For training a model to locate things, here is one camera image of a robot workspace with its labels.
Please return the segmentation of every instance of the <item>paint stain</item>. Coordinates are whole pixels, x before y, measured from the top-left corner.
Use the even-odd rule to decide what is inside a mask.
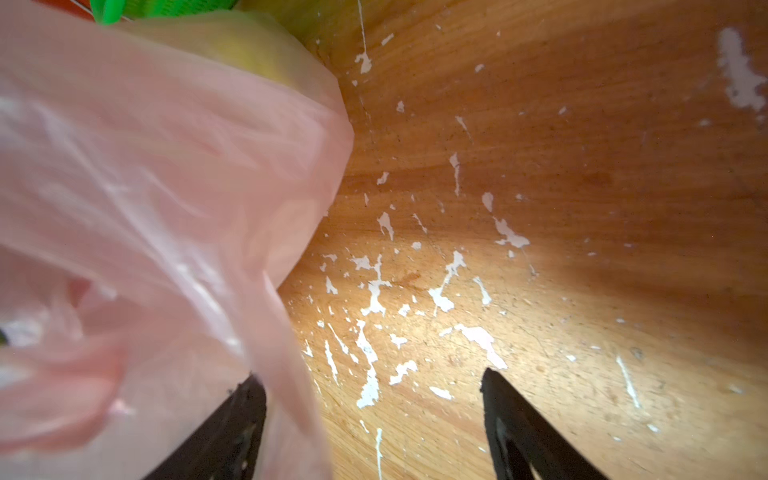
[[[449,162],[451,163],[451,166],[453,167],[453,178],[456,181],[456,188],[453,190],[453,192],[458,197],[458,191],[459,191],[459,185],[458,185],[458,154],[454,153],[449,158]]]
[[[366,323],[362,320],[358,320],[357,326],[360,328],[360,332],[355,344],[366,355],[366,359],[370,365],[370,368],[366,373],[366,384],[362,386],[360,399],[357,401],[357,408],[363,409],[367,406],[373,406],[374,403],[379,401],[379,380],[376,378],[376,369],[373,368],[373,363],[376,362],[379,357],[376,355],[376,352],[373,351],[373,347],[368,339],[366,339],[365,333],[362,331],[366,326]]]
[[[469,133],[469,129],[467,128],[467,124],[466,124],[466,123],[464,123],[464,118],[463,118],[463,117],[459,117],[459,116],[457,115],[457,116],[456,116],[456,121],[458,122],[458,124],[459,124],[459,125],[461,125],[461,126],[462,126],[462,128],[463,128],[463,129],[464,129],[464,131],[466,132],[466,134],[467,134],[467,137],[469,137],[469,141],[471,141],[472,143],[475,143],[475,141],[474,141],[474,140],[472,140],[472,134],[470,134],[470,133]]]
[[[616,363],[619,365],[619,368],[621,369],[621,374],[624,376],[624,382],[627,384],[627,393],[632,398],[632,402],[634,403],[634,408],[636,409],[642,408],[640,405],[640,400],[637,397],[637,391],[635,391],[634,385],[632,385],[632,380],[629,377],[629,370],[627,370],[627,367],[624,365],[624,361],[618,355],[616,355]]]
[[[332,293],[333,295],[339,294],[339,289],[333,286],[333,283],[331,283],[331,279],[326,276],[326,293]]]
[[[360,65],[360,73],[366,74],[369,71],[371,71],[371,66],[373,65],[373,62],[371,62],[371,59],[368,57],[368,44],[366,44],[366,26],[362,21],[362,4],[360,3],[360,0],[357,0],[357,11],[360,14],[360,30],[362,32],[362,53],[355,57],[355,63],[360,63],[362,61],[362,64]]]
[[[431,386],[429,387],[429,389],[432,391],[432,393],[434,393],[441,399],[453,400],[454,398],[453,395],[451,395],[451,393],[448,390],[439,389],[436,386]]]
[[[409,360],[408,362],[397,365],[397,367],[395,367],[395,371],[397,372],[397,375],[389,377],[389,384],[396,385],[402,382],[402,377],[405,375],[408,375],[409,370],[411,372],[415,372],[417,370],[416,362],[414,362],[413,360]]]
[[[485,285],[482,284],[482,280],[480,280],[479,276],[476,276],[472,279],[473,282],[477,283],[480,286],[480,294],[482,295],[482,304],[483,305],[489,305],[492,301],[491,296],[488,295],[488,291],[485,289]]]
[[[328,359],[328,365],[331,367],[331,373],[333,374],[333,381],[339,385],[339,370],[336,369],[336,364],[333,362],[333,354],[331,353],[331,347],[326,340],[326,359]]]
[[[522,235],[517,235],[511,228],[509,228],[509,225],[507,225],[507,220],[497,220],[494,217],[493,221],[496,223],[496,230],[501,235],[506,237],[500,240],[496,240],[496,243],[499,245],[506,245],[509,243],[513,247],[522,248],[531,244],[530,240],[523,237]]]
[[[389,233],[389,239],[395,241],[395,231],[392,228],[392,224],[389,222],[389,214],[386,212],[379,217],[379,230],[381,230],[381,233],[384,233],[384,229]]]
[[[491,192],[485,192],[482,195],[482,204],[488,212],[493,212],[493,194]]]
[[[743,51],[741,35],[733,27],[724,28],[717,44],[720,50],[717,65],[730,83],[725,88],[730,104],[736,108],[751,107],[755,112],[761,110],[766,99],[757,93],[757,88],[768,82],[768,78],[752,71],[750,59]]]
[[[448,286],[449,283],[451,283],[451,278],[453,278],[453,276],[458,276],[458,268],[460,266],[466,268],[467,264],[464,263],[464,256],[461,255],[458,251],[454,250],[453,262],[445,266],[445,270],[448,273],[445,275],[445,278],[442,281],[442,285],[440,285],[438,288],[429,289],[429,295],[435,302],[435,308],[439,308],[443,312],[448,312],[454,307],[453,302],[442,295],[442,291],[446,286]]]
[[[394,343],[395,345],[397,345],[397,349],[398,349],[398,350],[400,350],[400,347],[401,347],[401,346],[402,346],[404,343],[407,343],[407,342],[408,342],[408,339],[406,339],[406,338],[404,338],[404,337],[401,337],[401,336],[397,336],[397,335],[395,335],[394,333],[390,333],[390,334],[389,334],[389,338],[392,340],[392,343]]]
[[[419,218],[419,215],[413,214],[411,215],[411,217],[415,218],[415,220],[419,222],[419,226],[422,228],[422,232],[424,232],[425,234],[429,233],[429,231],[427,230],[427,227],[424,226],[421,219]]]
[[[376,272],[376,280],[370,280],[368,282],[368,291],[371,293],[371,303],[368,306],[368,308],[360,309],[360,312],[364,316],[368,316],[369,313],[381,313],[382,316],[384,316],[384,313],[386,312],[386,308],[379,303],[379,295],[381,295],[381,287],[382,286],[392,286],[392,284],[388,281],[382,280],[382,255],[379,254],[379,258],[376,261],[376,265],[373,267],[368,266],[367,270],[371,270]]]
[[[506,369],[506,362],[496,353],[493,348],[493,342],[495,341],[493,336],[488,333],[481,326],[466,327],[461,323],[454,327],[459,332],[463,333],[467,340],[475,342],[487,353],[488,361],[497,369]]]

